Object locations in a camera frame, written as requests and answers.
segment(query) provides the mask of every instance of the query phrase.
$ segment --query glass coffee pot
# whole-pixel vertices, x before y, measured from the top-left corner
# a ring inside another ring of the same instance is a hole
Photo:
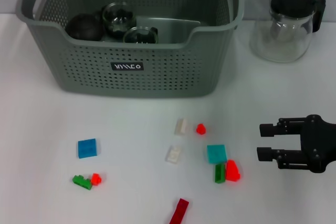
[[[270,0],[269,18],[256,21],[252,50],[271,61],[297,60],[320,29],[325,7],[326,0]]]

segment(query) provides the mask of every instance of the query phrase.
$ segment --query red lego piece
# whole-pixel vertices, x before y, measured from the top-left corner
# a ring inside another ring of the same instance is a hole
[[[99,176],[99,174],[94,173],[91,178],[91,184],[93,184],[94,186],[98,186],[100,183],[101,183],[101,177]]]
[[[197,129],[196,129],[196,132],[199,134],[199,135],[204,135],[206,133],[206,128],[204,126],[203,123],[199,124],[197,126]]]
[[[240,180],[240,173],[236,162],[229,159],[226,164],[226,180],[237,182]]]
[[[180,201],[177,204],[175,213],[171,219],[171,221],[169,222],[169,224],[181,224],[183,216],[185,214],[185,212],[187,211],[187,207],[189,205],[189,202],[184,200],[184,199],[180,199]]]

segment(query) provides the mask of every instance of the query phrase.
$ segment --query black lid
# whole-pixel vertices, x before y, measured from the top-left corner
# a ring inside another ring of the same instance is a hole
[[[291,18],[305,18],[316,9],[316,0],[271,0],[271,9]]]

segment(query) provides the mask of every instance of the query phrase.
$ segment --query white table surface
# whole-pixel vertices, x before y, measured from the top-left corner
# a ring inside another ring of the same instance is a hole
[[[290,64],[255,57],[253,22],[235,31],[214,93],[197,99],[120,99],[64,92],[25,24],[0,15],[0,223],[168,224],[179,198],[188,224],[316,224],[336,220],[336,163],[323,174],[279,170],[256,148],[299,149],[298,136],[261,138],[260,123],[319,114],[336,123],[336,24],[324,23]],[[174,135],[178,118],[208,133]],[[78,159],[79,140],[99,155]],[[225,144],[237,183],[213,182],[206,145]],[[165,157],[180,145],[177,165]],[[91,191],[74,175],[100,173]]]

